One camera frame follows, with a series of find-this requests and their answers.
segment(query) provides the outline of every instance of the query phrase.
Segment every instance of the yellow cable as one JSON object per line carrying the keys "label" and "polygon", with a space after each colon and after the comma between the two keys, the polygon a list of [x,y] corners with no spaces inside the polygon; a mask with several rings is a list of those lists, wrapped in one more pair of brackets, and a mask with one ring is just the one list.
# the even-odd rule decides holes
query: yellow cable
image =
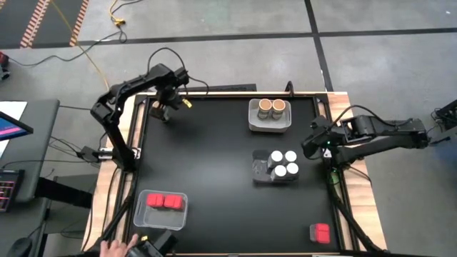
{"label": "yellow cable", "polygon": [[101,70],[98,68],[98,66],[94,63],[94,61],[92,61],[91,57],[87,54],[86,50],[84,50],[81,45],[79,45],[79,42],[78,42],[78,39],[77,39],[77,36],[73,33],[73,29],[71,29],[71,26],[70,26],[70,23],[69,21],[67,21],[67,19],[65,18],[64,14],[62,13],[62,11],[60,10],[60,8],[54,3],[53,0],[49,0],[51,2],[51,4],[54,6],[54,8],[56,9],[56,11],[59,13],[59,16],[64,20],[66,26],[69,28],[70,32],[71,32],[71,36],[76,39],[76,45],[81,49],[81,51],[83,51],[83,53],[87,56],[87,59],[92,63],[92,65],[94,65],[95,69],[97,70],[97,72],[99,73],[99,75],[101,76],[101,78],[103,79],[104,83],[105,83],[105,86],[106,86],[106,90],[109,91],[109,84],[108,84],[108,80],[106,79],[105,75],[103,74],[103,72],[101,72]]}
{"label": "yellow cable", "polygon": [[118,19],[118,18],[114,17],[114,15],[113,15],[113,11],[112,11],[112,10],[113,10],[114,5],[116,5],[117,1],[118,1],[118,0],[114,0],[114,1],[113,1],[113,3],[111,4],[111,6],[109,7],[108,13],[109,13],[109,16],[114,20],[114,24],[115,24],[116,26],[120,26],[120,25],[125,24],[126,21],[124,21],[124,19]]}

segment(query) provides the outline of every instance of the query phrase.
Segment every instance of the white cylinder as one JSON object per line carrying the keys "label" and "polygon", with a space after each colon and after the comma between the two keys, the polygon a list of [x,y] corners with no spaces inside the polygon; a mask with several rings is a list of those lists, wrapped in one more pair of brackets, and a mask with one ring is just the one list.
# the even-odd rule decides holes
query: white cylinder
{"label": "white cylinder", "polygon": [[278,165],[274,168],[274,170],[271,172],[271,180],[272,181],[277,181],[281,178],[284,178],[287,174],[286,167],[282,165]]}
{"label": "white cylinder", "polygon": [[298,174],[298,165],[296,163],[289,163],[286,170],[287,176],[296,176]]}
{"label": "white cylinder", "polygon": [[273,151],[268,158],[268,168],[274,168],[279,164],[282,164],[283,154],[280,151]]}
{"label": "white cylinder", "polygon": [[297,154],[294,151],[287,151],[284,154],[284,164],[295,162],[297,160]]}

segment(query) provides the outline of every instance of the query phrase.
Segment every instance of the monitor screen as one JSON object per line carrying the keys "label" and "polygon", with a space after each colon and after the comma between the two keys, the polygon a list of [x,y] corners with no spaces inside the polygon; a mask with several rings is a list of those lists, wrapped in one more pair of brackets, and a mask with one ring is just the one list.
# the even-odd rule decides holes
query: monitor screen
{"label": "monitor screen", "polygon": [[0,112],[0,141],[24,136],[32,132],[33,129],[27,125]]}

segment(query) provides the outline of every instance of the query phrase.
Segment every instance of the clear plastic container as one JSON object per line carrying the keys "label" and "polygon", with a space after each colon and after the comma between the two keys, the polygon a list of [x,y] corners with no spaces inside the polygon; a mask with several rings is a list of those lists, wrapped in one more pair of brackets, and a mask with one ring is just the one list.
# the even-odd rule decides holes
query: clear plastic container
{"label": "clear plastic container", "polygon": [[[161,193],[165,197],[167,195],[175,195],[183,197],[183,209],[180,211],[152,208],[146,205],[146,199],[150,193]],[[138,197],[136,203],[134,224],[138,227],[147,228],[165,228],[174,231],[181,230],[186,225],[188,198],[185,193],[143,190]]]}

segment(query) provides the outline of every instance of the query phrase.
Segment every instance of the human hand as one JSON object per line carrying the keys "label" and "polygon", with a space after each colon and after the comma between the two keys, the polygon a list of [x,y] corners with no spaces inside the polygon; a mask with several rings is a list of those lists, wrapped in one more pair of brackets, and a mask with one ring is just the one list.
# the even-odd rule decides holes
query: human hand
{"label": "human hand", "polygon": [[102,241],[100,243],[100,257],[124,257],[130,248],[134,247],[137,242],[137,234],[134,234],[134,236],[131,237],[130,243],[128,245],[125,243],[119,243],[119,241],[114,240],[111,242],[111,245],[108,246],[107,241]]}

